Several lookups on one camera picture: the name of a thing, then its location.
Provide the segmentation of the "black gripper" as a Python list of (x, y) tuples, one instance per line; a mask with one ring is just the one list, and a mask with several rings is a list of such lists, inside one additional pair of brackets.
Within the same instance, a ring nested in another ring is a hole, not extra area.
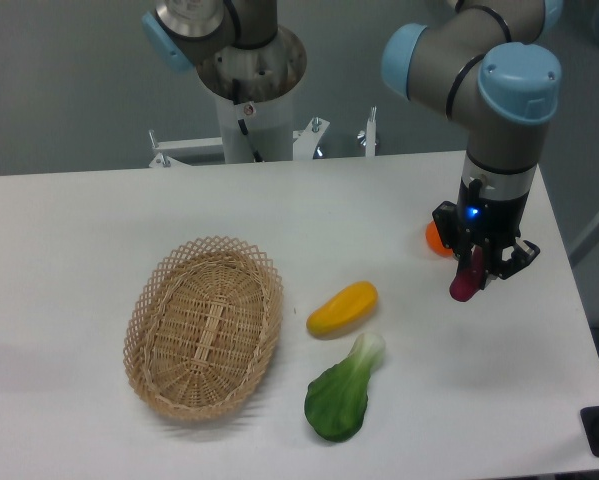
[(458, 261), (457, 274), (472, 267), (476, 246), (481, 252), (481, 290), (491, 276), (505, 280), (536, 259), (540, 248), (520, 233), (528, 195), (527, 186), (519, 193), (499, 195), (485, 176), (467, 177), (460, 183), (458, 200), (444, 201), (433, 211), (441, 240)]

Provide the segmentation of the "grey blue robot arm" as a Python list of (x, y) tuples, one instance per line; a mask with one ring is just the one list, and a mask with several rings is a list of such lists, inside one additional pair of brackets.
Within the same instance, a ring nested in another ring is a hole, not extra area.
[[(538, 39), (562, 5), (457, 1), (453, 7), (455, 17), (440, 28), (399, 28), (384, 48), (381, 76), (398, 95), (469, 133), (458, 199), (433, 212), (441, 243), (458, 262), (451, 296), (465, 301), (539, 254), (519, 228), (562, 77), (558, 59)], [(275, 2), (160, 1), (142, 26), (172, 69), (195, 69), (215, 96), (227, 162), (292, 157), (283, 103), (307, 61), (301, 42), (279, 24)]]

